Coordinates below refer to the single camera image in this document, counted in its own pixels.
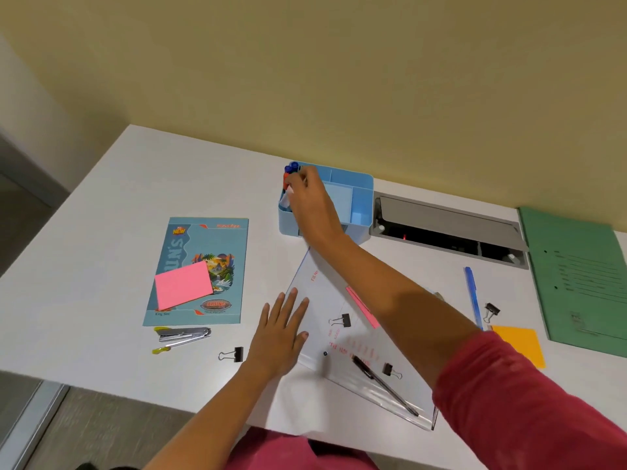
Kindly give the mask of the person's left hand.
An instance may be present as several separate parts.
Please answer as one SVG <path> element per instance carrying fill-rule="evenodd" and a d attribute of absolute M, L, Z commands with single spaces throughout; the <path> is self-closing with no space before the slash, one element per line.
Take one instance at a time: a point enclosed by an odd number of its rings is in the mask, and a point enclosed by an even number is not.
<path fill-rule="evenodd" d="M 298 302 L 297 292 L 288 325 L 283 329 L 280 326 L 280 309 L 289 292 L 279 293 L 275 302 L 270 304 L 266 329 L 258 334 L 258 327 L 256 328 L 247 359 L 242 366 L 246 375 L 263 383 L 286 375 L 295 366 L 299 357 L 293 355 L 293 344 L 299 333 L 306 332 L 301 330 L 300 326 L 309 307 L 309 299 L 304 298 Z"/>

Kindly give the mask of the person's right hand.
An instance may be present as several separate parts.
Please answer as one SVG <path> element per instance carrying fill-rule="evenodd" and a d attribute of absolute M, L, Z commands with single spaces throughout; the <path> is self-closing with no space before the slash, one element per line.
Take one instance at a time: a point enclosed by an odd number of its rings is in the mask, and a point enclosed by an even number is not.
<path fill-rule="evenodd" d="M 318 253 L 328 251 L 344 236 L 339 216 L 323 182 L 320 195 L 287 197 L 300 233 Z"/>

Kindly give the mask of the person's left forearm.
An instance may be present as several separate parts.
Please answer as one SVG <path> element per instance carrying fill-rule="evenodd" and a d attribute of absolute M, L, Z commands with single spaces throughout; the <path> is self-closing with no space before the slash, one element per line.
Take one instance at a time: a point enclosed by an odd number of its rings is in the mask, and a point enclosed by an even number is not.
<path fill-rule="evenodd" d="M 222 470 L 263 391 L 284 374 L 284 366 L 247 360 L 143 470 Z"/>

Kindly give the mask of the person's right forearm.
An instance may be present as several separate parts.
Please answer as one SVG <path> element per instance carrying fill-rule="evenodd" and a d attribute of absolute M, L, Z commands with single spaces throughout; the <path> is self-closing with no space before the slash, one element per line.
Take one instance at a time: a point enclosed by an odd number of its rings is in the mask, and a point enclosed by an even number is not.
<path fill-rule="evenodd" d="M 435 390 L 446 365 L 479 333 L 478 327 L 343 232 L 302 235 L 356 292 L 407 361 Z"/>

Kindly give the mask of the clear plastic file folder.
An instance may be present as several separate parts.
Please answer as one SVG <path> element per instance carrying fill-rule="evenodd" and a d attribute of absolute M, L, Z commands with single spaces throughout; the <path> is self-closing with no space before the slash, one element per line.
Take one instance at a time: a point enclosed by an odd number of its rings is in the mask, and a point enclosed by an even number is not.
<path fill-rule="evenodd" d="M 273 290 L 277 284 L 298 290 L 297 301 L 309 299 L 309 307 L 300 329 L 309 332 L 298 362 L 335 385 L 369 401 L 398 418 L 421 427 L 435 429 L 439 410 L 431 397 L 430 387 L 399 351 L 380 326 L 373 329 L 346 291 L 349 286 L 317 253 L 306 252 L 296 267 L 286 271 L 280 261 L 263 266 L 258 273 Z M 351 327 L 330 326 L 329 319 L 349 313 Z M 419 413 L 411 415 L 375 381 L 369 379 L 351 361 L 357 355 L 384 382 Z M 403 374 L 398 380 L 382 373 L 385 363 Z"/>

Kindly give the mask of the light blue desk organizer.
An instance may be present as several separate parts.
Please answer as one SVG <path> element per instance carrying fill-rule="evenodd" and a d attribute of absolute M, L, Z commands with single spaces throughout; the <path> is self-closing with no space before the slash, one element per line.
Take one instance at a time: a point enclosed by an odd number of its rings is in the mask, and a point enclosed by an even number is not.
<path fill-rule="evenodd" d="M 317 168 L 345 234 L 357 244 L 366 241 L 373 221 L 373 176 L 323 165 L 299 164 Z M 286 192 L 281 192 L 278 202 L 278 227 L 283 235 L 302 237 Z"/>

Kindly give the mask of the pink sticky note strip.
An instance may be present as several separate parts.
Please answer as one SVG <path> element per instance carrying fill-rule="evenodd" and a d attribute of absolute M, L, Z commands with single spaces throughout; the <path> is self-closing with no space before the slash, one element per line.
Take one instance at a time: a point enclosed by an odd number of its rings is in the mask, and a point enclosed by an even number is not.
<path fill-rule="evenodd" d="M 361 313 L 363 314 L 367 322 L 370 324 L 370 326 L 373 329 L 378 329 L 380 327 L 380 323 L 377 321 L 376 317 L 372 314 L 372 312 L 370 312 L 369 308 L 365 305 L 365 302 L 359 298 L 357 293 L 350 286 L 346 287 L 346 291 L 348 292 L 352 300 L 355 302 L 355 304 L 357 305 L 357 307 L 359 308 L 359 310 L 361 311 Z"/>

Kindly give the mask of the silver stapler with yellow ends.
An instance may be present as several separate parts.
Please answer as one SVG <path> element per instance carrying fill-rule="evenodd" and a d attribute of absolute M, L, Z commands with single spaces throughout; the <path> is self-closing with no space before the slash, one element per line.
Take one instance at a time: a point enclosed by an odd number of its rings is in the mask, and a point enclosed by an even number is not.
<path fill-rule="evenodd" d="M 153 349 L 153 355 L 159 355 L 171 351 L 174 347 L 180 347 L 211 336 L 212 330 L 208 327 L 170 328 L 156 326 L 153 329 L 159 336 L 159 348 Z"/>

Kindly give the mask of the black pen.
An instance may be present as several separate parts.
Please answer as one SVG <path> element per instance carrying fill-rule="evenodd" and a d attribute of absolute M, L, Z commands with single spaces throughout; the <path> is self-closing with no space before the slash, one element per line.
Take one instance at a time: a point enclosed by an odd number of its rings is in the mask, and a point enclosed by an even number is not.
<path fill-rule="evenodd" d="M 403 399 L 396 391 L 394 391 L 391 387 L 388 386 L 386 382 L 384 382 L 374 371 L 372 371 L 366 364 L 363 362 L 357 355 L 352 355 L 350 357 L 351 361 L 357 366 L 357 368 L 362 371 L 365 376 L 369 379 L 375 381 L 381 388 L 383 388 L 398 404 L 400 404 L 407 412 L 411 415 L 419 417 L 419 413 L 415 411 L 410 404 Z"/>

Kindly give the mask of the pink sticky note pad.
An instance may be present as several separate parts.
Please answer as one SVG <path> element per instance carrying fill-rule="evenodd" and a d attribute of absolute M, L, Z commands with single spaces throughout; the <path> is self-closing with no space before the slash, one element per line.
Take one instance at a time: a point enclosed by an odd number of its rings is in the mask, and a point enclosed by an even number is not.
<path fill-rule="evenodd" d="M 201 260 L 154 276 L 156 311 L 165 311 L 214 293 L 207 263 Z"/>

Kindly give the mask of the light blue illustrated notebook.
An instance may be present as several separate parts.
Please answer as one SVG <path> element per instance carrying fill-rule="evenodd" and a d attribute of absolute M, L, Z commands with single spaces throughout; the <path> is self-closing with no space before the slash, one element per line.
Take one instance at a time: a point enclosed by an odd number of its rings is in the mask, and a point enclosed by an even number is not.
<path fill-rule="evenodd" d="M 155 275 L 203 260 L 214 293 L 159 312 L 153 280 L 143 326 L 240 324 L 247 241 L 247 219 L 171 217 Z"/>

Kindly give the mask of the blue pen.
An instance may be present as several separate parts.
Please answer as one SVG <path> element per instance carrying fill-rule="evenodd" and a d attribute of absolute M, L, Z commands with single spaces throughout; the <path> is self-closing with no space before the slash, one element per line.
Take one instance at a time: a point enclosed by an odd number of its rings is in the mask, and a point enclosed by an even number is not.
<path fill-rule="evenodd" d="M 464 273 L 466 278 L 466 285 L 468 287 L 468 293 L 470 296 L 470 302 L 474 312 L 474 322 L 481 331 L 484 331 L 482 313 L 479 307 L 476 283 L 474 280 L 474 273 L 470 267 L 464 267 Z"/>

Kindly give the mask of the orange sticky note pad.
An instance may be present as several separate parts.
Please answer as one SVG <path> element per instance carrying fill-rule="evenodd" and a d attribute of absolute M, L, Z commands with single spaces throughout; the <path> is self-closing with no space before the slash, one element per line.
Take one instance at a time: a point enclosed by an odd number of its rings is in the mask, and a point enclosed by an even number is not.
<path fill-rule="evenodd" d="M 493 325 L 490 330 L 524 355 L 538 369 L 545 369 L 545 359 L 537 332 L 529 328 Z"/>

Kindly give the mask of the green paper file folder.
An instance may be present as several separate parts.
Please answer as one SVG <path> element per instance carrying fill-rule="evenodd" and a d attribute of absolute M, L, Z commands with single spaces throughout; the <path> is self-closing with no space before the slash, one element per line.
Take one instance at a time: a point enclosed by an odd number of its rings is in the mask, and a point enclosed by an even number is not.
<path fill-rule="evenodd" d="M 627 262 L 612 227 L 530 207 L 519 217 L 548 338 L 627 358 Z"/>

